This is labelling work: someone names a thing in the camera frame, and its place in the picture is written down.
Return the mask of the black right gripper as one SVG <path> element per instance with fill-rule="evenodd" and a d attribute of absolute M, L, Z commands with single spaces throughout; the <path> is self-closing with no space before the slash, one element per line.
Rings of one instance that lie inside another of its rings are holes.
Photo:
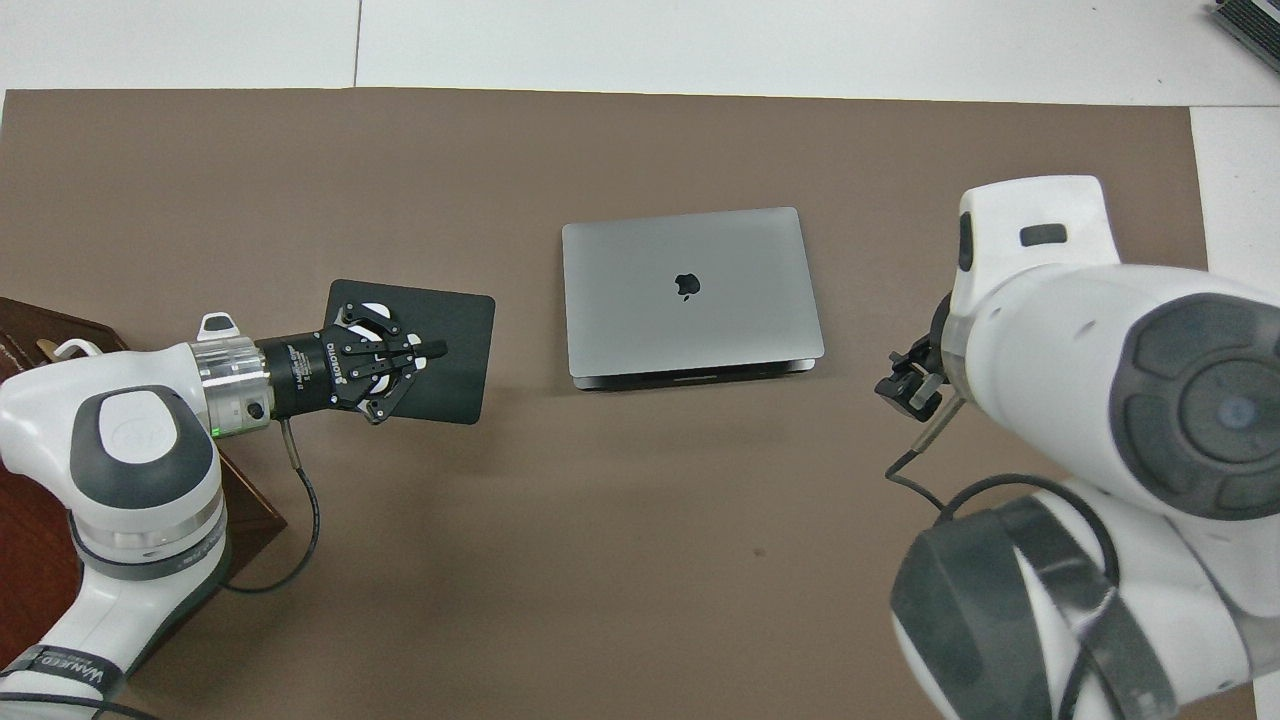
<path fill-rule="evenodd" d="M 919 338 L 904 354 L 890 354 L 891 373 L 876 383 L 876 393 L 901 414 L 929 421 L 942 404 L 941 387 L 950 380 L 945 366 L 945 327 L 952 295 L 946 293 L 931 319 L 928 338 Z"/>

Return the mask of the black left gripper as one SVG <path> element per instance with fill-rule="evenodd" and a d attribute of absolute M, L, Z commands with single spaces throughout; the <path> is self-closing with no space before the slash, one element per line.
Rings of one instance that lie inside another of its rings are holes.
<path fill-rule="evenodd" d="M 279 420 L 323 409 L 357 413 L 370 424 L 390 419 L 408 393 L 421 366 L 413 359 L 439 359 L 448 354 L 444 340 L 421 340 L 402 329 L 392 310 L 380 302 L 343 302 L 335 323 L 346 333 L 328 328 L 310 333 L 257 340 L 271 391 L 271 418 Z M 338 352 L 410 360 L 380 360 L 353 369 L 335 369 Z M 346 382 L 346 401 L 339 386 Z"/>

